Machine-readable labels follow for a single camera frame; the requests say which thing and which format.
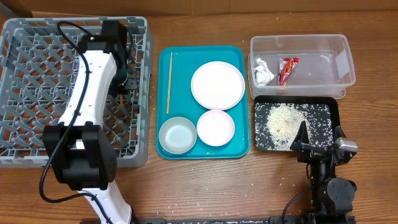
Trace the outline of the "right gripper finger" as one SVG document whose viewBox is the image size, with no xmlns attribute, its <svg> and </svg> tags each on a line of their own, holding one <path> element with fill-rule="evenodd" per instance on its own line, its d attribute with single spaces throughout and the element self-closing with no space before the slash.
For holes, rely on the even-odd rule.
<svg viewBox="0 0 398 224">
<path fill-rule="evenodd" d="M 338 139 L 338 138 L 345 138 L 345 137 L 346 137 L 346 135 L 345 135 L 345 133 L 343 132 L 341 126 L 337 126 L 337 127 L 335 128 L 335 130 L 334 130 L 334 138 L 335 138 L 335 139 Z"/>
<path fill-rule="evenodd" d="M 298 133 L 294 138 L 291 146 L 291 151 L 310 151 L 311 146 L 309 145 L 307 124 L 305 121 L 300 123 Z"/>
</svg>

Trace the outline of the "wooden chopstick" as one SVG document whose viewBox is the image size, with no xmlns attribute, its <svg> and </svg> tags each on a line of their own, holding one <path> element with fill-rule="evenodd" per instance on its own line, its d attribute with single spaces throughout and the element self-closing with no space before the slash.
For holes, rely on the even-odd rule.
<svg viewBox="0 0 398 224">
<path fill-rule="evenodd" d="M 119 95 L 119 104 L 123 107 L 123 95 Z"/>
<path fill-rule="evenodd" d="M 171 82 L 172 82 L 172 65 L 173 65 L 173 52 L 170 53 L 170 65 L 169 65 L 169 80 L 167 89 L 167 110 L 166 113 L 170 113 L 170 94 L 171 94 Z"/>
</svg>

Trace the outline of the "clear white wrapper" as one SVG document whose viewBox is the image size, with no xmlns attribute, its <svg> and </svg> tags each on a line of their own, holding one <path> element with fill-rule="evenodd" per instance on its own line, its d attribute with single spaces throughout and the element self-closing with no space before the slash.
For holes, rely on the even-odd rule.
<svg viewBox="0 0 398 224">
<path fill-rule="evenodd" d="M 255 69 L 255 81 L 258 86 L 266 86 L 268 85 L 273 79 L 275 75 L 269 70 L 267 66 L 267 62 L 265 62 L 261 58 L 256 58 L 255 63 L 257 64 Z"/>
</svg>

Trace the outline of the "red snack wrapper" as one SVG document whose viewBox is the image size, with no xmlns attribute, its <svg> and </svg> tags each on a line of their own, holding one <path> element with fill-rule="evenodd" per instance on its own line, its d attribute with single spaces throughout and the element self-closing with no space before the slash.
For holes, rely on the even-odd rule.
<svg viewBox="0 0 398 224">
<path fill-rule="evenodd" d="M 292 58 L 281 58 L 279 60 L 279 76 L 278 76 L 278 85 L 285 86 L 287 83 L 287 78 L 292 73 L 292 70 L 299 63 L 298 57 Z"/>
</svg>

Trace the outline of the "grey bowl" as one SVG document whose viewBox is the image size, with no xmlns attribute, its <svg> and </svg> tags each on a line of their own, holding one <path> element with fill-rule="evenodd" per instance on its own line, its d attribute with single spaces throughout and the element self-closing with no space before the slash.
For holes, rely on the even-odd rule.
<svg viewBox="0 0 398 224">
<path fill-rule="evenodd" d="M 159 129 L 160 145 L 171 154 L 188 152 L 196 143 L 197 129 L 187 118 L 173 117 Z"/>
</svg>

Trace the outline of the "small pink-white plate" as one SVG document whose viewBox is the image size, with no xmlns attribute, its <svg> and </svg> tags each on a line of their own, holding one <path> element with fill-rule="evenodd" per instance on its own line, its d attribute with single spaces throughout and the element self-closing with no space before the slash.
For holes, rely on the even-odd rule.
<svg viewBox="0 0 398 224">
<path fill-rule="evenodd" d="M 223 146 L 234 136 L 235 125 L 232 117 L 221 110 L 209 110 L 197 122 L 199 138 L 209 146 Z"/>
</svg>

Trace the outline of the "large white plate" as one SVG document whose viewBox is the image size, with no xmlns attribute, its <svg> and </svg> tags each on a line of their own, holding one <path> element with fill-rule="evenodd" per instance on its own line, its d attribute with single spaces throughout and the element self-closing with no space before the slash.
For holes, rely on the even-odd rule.
<svg viewBox="0 0 398 224">
<path fill-rule="evenodd" d="M 228 110 L 236 106 L 246 91 L 242 73 L 222 61 L 200 66 L 192 76 L 190 88 L 196 101 L 209 110 Z"/>
</svg>

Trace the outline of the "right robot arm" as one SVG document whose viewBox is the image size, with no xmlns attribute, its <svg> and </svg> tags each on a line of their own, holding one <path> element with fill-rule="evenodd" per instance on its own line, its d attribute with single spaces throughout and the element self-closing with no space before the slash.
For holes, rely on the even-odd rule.
<svg viewBox="0 0 398 224">
<path fill-rule="evenodd" d="M 298 162 L 307 165 L 310 187 L 288 202 L 282 212 L 282 223 L 286 222 L 290 205 L 309 192 L 313 208 L 296 218 L 297 223 L 356 223 L 355 217 L 348 214 L 353 210 L 357 186 L 351 180 L 337 177 L 335 168 L 348 163 L 358 152 L 358 145 L 345 136 L 340 126 L 335 128 L 334 137 L 335 141 L 327 147 L 311 146 L 307 124 L 304 121 L 300 123 L 290 149 L 299 153 Z"/>
</svg>

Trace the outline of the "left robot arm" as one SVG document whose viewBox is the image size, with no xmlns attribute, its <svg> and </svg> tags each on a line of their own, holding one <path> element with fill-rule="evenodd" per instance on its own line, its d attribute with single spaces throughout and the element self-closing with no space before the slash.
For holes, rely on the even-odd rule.
<svg viewBox="0 0 398 224">
<path fill-rule="evenodd" d="M 116 185 L 116 152 L 103 131 L 103 112 L 112 79 L 126 73 L 126 35 L 86 35 L 77 47 L 78 77 L 72 96 L 55 126 L 42 140 L 49 156 L 45 169 L 85 197 L 102 223 L 135 223 L 133 209 Z"/>
</svg>

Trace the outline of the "black tray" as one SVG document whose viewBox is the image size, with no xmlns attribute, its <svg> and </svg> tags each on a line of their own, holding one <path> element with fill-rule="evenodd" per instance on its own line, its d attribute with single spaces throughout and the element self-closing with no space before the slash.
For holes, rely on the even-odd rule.
<svg viewBox="0 0 398 224">
<path fill-rule="evenodd" d="M 293 104 L 319 104 L 327 105 L 330 109 L 331 127 L 333 132 L 340 125 L 340 116 L 338 104 L 334 98 L 325 96 L 257 96 L 254 99 L 256 103 L 293 103 Z"/>
</svg>

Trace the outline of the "teal serving tray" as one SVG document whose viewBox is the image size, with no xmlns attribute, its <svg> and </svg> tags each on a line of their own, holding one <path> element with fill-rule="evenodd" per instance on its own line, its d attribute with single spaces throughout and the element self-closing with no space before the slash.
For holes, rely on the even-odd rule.
<svg viewBox="0 0 398 224">
<path fill-rule="evenodd" d="M 170 53 L 173 52 L 172 82 L 170 94 L 170 113 L 167 114 L 167 89 L 169 80 Z M 208 110 L 193 97 L 190 84 L 195 71 L 207 62 L 222 61 L 234 65 L 243 76 L 244 56 L 242 51 L 232 45 L 169 47 L 159 56 L 157 87 L 156 134 L 170 118 L 184 117 L 197 124 L 200 116 Z M 235 159 L 246 155 L 250 148 L 248 99 L 242 100 L 226 112 L 232 117 L 235 132 L 232 140 L 224 146 L 213 147 L 197 139 L 195 145 L 186 153 L 171 154 L 156 143 L 159 155 L 165 159 Z"/>
</svg>

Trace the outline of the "clear plastic bin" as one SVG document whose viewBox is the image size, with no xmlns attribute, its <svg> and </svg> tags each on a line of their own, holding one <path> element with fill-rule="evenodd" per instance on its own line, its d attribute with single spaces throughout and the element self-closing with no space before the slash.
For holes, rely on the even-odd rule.
<svg viewBox="0 0 398 224">
<path fill-rule="evenodd" d="M 280 62 L 298 58 L 298 64 L 279 84 Z M 275 78 L 260 84 L 257 59 L 266 62 Z M 343 98 L 347 87 L 356 81 L 354 63 L 347 38 L 342 34 L 270 35 L 251 39 L 248 55 L 248 82 L 251 96 L 330 96 Z"/>
</svg>

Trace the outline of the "grey dish rack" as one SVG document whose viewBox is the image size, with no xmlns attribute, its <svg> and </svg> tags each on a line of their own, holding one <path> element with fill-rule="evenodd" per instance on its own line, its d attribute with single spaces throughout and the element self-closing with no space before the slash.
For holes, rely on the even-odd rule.
<svg viewBox="0 0 398 224">
<path fill-rule="evenodd" d="M 154 40 L 147 19 L 120 17 L 128 29 L 127 46 L 136 63 L 138 87 L 107 97 L 103 129 L 119 167 L 147 162 L 149 87 Z M 18 18 L 4 23 L 1 33 L 1 167 L 33 168 L 46 164 L 44 127 L 58 123 L 78 75 L 73 49 L 86 32 L 99 34 L 103 17 Z"/>
</svg>

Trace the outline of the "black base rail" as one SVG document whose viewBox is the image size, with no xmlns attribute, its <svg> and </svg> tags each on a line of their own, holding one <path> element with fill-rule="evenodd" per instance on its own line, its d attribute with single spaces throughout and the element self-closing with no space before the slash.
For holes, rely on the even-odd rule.
<svg viewBox="0 0 398 224">
<path fill-rule="evenodd" d="M 80 224 L 99 224 L 100 220 L 87 219 L 80 221 Z M 164 218 L 147 218 L 147 219 L 138 219 L 137 222 L 139 224 L 282 224 L 281 217 L 271 216 L 269 218 L 233 218 L 233 219 L 221 219 L 221 220 L 212 220 L 212 219 L 191 219 L 191 220 L 166 220 Z M 287 216 L 285 217 L 286 224 L 300 224 L 300 223 L 310 223 L 305 222 L 300 216 Z M 355 217 L 348 217 L 348 222 L 345 220 L 337 221 L 326 221 L 321 220 L 318 223 L 349 223 L 356 224 Z"/>
</svg>

